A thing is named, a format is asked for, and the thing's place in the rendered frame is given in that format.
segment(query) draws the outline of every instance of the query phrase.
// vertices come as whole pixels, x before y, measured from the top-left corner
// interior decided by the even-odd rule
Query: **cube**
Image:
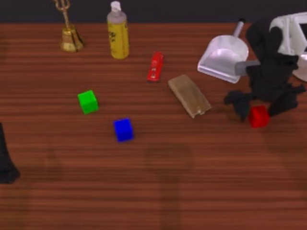
[[[248,119],[253,128],[258,128],[267,126],[270,116],[267,109],[262,105],[252,107],[250,109]]]
[[[113,125],[118,142],[133,139],[133,129],[129,118],[114,121]]]
[[[78,94],[78,99],[84,114],[89,114],[98,110],[98,101],[92,90]]]

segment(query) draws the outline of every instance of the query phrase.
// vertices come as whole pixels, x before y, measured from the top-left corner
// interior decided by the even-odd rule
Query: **bottle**
[[[115,59],[124,59],[129,55],[129,38],[127,16],[121,11],[120,2],[111,2],[111,12],[106,19],[111,55]]]

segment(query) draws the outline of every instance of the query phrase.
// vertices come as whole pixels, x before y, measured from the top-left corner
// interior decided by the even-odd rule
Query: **wood grain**
[[[0,121],[22,173],[0,185],[1,230],[307,228],[307,94],[252,129],[223,105],[247,78],[197,72],[234,24],[130,24],[126,60],[111,58],[105,24],[76,26],[86,47],[67,54],[60,24],[0,25]],[[148,83],[154,51],[165,65]],[[194,120],[167,85],[181,74],[213,107]],[[77,94],[89,89],[100,110],[83,115]],[[135,139],[117,143],[113,121],[125,117]]]

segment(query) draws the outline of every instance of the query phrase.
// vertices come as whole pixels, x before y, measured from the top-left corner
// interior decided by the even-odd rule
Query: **red utility knife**
[[[161,69],[163,65],[163,54],[155,52],[150,65],[149,73],[147,76],[148,81],[157,82],[160,80]]]

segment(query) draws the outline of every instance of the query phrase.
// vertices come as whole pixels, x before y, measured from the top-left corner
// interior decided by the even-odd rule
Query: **brass bell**
[[[84,47],[84,42],[74,25],[70,24],[69,27],[63,26],[60,47],[61,50],[71,53],[78,52]]]

